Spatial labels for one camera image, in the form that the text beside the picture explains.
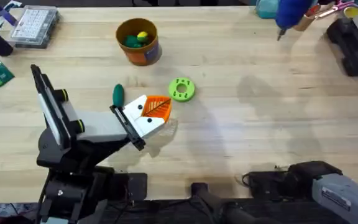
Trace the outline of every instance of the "green ring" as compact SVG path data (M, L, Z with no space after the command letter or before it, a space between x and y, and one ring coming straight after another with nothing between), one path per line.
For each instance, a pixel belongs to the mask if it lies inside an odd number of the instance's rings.
M186 91L183 93L180 93L177 90L178 85L181 84L186 85ZM189 101L194 96L195 90L196 90L196 86L188 78L176 78L172 80L172 82L169 84L168 87L168 92L171 98L179 102Z

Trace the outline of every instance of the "label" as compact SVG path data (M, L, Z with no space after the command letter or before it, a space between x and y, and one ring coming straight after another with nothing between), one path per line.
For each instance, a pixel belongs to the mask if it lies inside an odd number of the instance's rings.
M340 207L344 208L347 211L351 210L352 203L348 199L338 195L337 193L333 192L332 190L329 190L325 187L321 189L321 195L328 200L336 203Z
M153 61L158 54L158 42L154 45L154 47L152 47L150 50L146 51L146 53L144 54L144 56L146 57L147 61Z

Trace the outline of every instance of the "clear plastic organizer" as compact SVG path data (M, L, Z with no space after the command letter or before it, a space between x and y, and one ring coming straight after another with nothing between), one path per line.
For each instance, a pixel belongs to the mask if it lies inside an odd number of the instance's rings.
M15 47L45 49L59 13L53 6L25 6L19 22L9 34Z

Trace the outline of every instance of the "plastic container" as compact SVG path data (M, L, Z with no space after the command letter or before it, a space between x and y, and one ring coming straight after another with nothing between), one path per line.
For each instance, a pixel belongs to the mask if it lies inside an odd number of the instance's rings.
M276 17L279 0L258 0L256 2L256 13L263 19L274 19Z
M149 45L141 48L130 48L124 45L127 35L136 36L139 32L146 31L151 40ZM147 19L129 19L123 22L116 31L116 38L120 48L125 52L128 60L134 65L150 65L159 58L159 45L157 28Z

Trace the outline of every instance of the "yellow ball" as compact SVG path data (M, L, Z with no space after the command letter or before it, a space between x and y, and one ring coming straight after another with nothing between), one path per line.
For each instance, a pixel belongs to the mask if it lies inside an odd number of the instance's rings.
M148 36L148 33L146 33L145 31L142 31L137 34L137 40L144 42L147 40L147 36Z

